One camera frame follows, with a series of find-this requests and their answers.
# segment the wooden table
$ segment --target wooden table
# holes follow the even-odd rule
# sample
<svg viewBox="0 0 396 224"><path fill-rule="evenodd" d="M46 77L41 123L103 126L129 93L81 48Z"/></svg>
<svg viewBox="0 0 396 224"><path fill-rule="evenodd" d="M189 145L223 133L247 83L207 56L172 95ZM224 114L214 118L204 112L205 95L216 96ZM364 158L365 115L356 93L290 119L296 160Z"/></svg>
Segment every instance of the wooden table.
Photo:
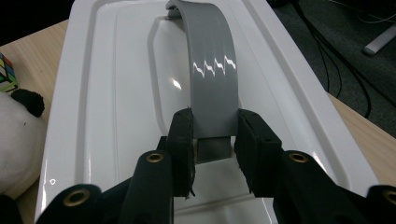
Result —
<svg viewBox="0 0 396 224"><path fill-rule="evenodd" d="M21 88L43 95L48 122L67 21L0 47L13 63ZM396 186L396 139L331 97L381 184ZM38 181L18 200L24 223L34 223Z"/></svg>

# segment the rubik's cube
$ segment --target rubik's cube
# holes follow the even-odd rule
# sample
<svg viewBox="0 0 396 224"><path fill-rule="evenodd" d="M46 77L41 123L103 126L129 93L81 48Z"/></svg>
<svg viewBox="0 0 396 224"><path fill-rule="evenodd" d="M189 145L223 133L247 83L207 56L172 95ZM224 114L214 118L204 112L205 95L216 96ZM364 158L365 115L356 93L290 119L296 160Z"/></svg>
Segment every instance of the rubik's cube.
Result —
<svg viewBox="0 0 396 224"><path fill-rule="evenodd" d="M0 53L0 91L13 91L18 88L12 63Z"/></svg>

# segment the gray carpet floor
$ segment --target gray carpet floor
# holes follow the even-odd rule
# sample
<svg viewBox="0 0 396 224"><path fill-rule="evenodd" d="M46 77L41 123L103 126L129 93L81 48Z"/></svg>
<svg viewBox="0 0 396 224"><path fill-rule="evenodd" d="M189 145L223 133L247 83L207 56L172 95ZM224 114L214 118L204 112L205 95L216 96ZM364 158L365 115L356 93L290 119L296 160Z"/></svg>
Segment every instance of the gray carpet floor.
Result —
<svg viewBox="0 0 396 224"><path fill-rule="evenodd" d="M396 101L396 38L375 56L366 56L361 51L364 46L387 30L392 25L391 22L363 22L361 20L378 21L378 19L361 15L355 9L329 0L301 0L300 6L305 16L350 63L367 77L369 82L377 86L390 99ZM274 11L311 65L323 88L325 90L329 89L328 92L336 96L340 89L340 78L337 75L337 70L329 58L324 55L329 71L329 79L327 78L318 44L293 6L287 4L283 7L274 8ZM384 18L391 15L389 13L388 15L385 14L378 16ZM342 90L338 99L364 115L367 110L367 101L361 86L335 56L331 55L331 57L339 67L341 74ZM368 120L396 137L396 108L370 87L367 82L363 81L363 83L372 102L372 111Z"/></svg>

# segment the gray handle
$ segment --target gray handle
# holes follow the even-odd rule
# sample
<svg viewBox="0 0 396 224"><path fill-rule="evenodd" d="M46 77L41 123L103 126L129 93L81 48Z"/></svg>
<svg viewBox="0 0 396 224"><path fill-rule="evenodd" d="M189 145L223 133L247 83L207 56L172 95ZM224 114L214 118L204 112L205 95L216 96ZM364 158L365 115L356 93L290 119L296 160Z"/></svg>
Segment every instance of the gray handle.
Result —
<svg viewBox="0 0 396 224"><path fill-rule="evenodd" d="M182 17L186 31L194 138L236 135L236 59L224 15L215 5L180 0L166 9L169 19Z"/></svg>

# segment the stuffed toy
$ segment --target stuffed toy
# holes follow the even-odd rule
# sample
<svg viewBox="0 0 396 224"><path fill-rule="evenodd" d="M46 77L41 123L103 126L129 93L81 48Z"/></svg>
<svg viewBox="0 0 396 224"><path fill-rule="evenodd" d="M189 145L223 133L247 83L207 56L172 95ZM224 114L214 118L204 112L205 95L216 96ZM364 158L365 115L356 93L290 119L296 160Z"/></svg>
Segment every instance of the stuffed toy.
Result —
<svg viewBox="0 0 396 224"><path fill-rule="evenodd" d="M47 132L43 97L0 92L0 195L16 199L38 179Z"/></svg>

